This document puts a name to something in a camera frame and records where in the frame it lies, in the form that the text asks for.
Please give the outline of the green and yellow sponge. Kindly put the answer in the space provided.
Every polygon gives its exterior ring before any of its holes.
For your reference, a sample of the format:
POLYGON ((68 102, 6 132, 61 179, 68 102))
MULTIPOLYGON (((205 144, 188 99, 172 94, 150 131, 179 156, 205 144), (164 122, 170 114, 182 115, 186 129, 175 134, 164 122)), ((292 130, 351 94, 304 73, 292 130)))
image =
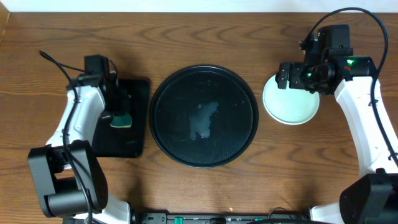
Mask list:
POLYGON ((114 115, 109 125, 112 128, 130 128, 132 126, 131 115, 129 113, 114 115))

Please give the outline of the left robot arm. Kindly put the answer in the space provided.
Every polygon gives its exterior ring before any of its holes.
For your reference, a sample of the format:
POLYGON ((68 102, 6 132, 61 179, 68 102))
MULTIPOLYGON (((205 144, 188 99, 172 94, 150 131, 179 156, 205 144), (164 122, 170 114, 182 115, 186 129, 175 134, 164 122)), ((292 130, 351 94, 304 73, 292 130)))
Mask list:
POLYGON ((72 80, 57 130, 45 146, 30 150, 27 161, 46 217, 83 223, 131 222, 129 204, 109 194, 91 147, 106 106, 103 81, 99 75, 72 80))

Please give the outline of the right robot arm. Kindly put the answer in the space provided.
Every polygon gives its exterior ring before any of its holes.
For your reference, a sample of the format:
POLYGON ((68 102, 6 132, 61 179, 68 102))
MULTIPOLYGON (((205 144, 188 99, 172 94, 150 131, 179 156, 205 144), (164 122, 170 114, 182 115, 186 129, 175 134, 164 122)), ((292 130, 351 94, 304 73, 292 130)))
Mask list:
POLYGON ((306 66, 282 62, 275 78, 280 89, 334 95, 353 137, 360 178, 339 201, 309 211, 313 222, 397 223, 397 136, 381 98, 369 56, 342 56, 306 66))

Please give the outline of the pale green plate top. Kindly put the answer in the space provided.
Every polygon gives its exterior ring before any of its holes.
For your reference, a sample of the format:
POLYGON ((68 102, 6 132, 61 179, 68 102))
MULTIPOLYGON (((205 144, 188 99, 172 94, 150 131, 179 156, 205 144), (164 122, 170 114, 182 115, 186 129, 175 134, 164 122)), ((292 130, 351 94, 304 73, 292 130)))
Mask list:
POLYGON ((276 121, 288 125, 300 125, 310 121, 320 106, 318 93, 305 90, 279 89, 272 76, 264 86, 262 102, 265 110, 276 121))

